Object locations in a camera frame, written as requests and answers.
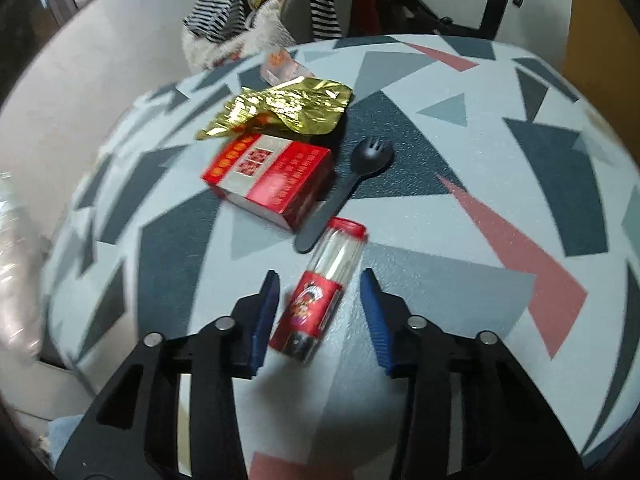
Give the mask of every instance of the red cardboard box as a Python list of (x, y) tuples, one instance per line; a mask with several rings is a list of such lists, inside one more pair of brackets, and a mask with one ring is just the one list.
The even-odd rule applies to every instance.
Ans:
[(333, 170), (326, 148), (244, 134), (222, 149), (202, 178), (229, 202), (295, 230)]

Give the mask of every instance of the geometric patterned tablecloth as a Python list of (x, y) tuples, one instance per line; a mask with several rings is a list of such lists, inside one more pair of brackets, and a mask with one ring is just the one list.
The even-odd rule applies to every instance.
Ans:
[[(640, 400), (640, 178), (610, 126), (513, 46), (381, 36), (292, 53), (354, 89), (338, 174), (364, 135), (396, 147), (341, 213), (369, 229), (360, 268), (443, 330), (497, 332), (585, 460), (606, 451)], [(140, 335), (197, 332), (268, 269), (283, 295), (302, 273), (308, 255), (289, 234), (200, 180), (224, 141), (194, 133), (241, 86), (266, 87), (261, 60), (137, 99), (72, 197), (43, 294), (55, 345), (93, 390)], [(406, 385), (376, 365), (357, 281), (308, 367), (269, 351), (257, 378), (235, 382), (255, 478), (327, 463), (334, 478), (386, 471)]]

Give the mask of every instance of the black and white striped shirt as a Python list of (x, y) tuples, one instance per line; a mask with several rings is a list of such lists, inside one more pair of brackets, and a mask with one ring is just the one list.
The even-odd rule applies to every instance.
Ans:
[[(334, 0), (309, 0), (316, 41), (341, 38)], [(223, 43), (245, 29), (243, 0), (197, 0), (184, 24), (196, 36)]]

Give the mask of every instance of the red fabric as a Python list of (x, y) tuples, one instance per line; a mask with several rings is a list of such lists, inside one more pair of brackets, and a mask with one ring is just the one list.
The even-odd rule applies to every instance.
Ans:
[(351, 27), (364, 36), (380, 34), (380, 20), (375, 0), (353, 0)]

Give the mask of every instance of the crumpled foil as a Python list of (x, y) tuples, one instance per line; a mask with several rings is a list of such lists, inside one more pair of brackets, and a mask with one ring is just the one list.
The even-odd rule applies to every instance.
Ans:
[(42, 347), (40, 237), (0, 173), (0, 346), (35, 358)]
[(249, 129), (280, 125), (303, 135), (330, 133), (344, 113), (351, 89), (329, 79), (297, 77), (266, 90), (242, 87), (242, 93), (196, 139), (224, 137)]

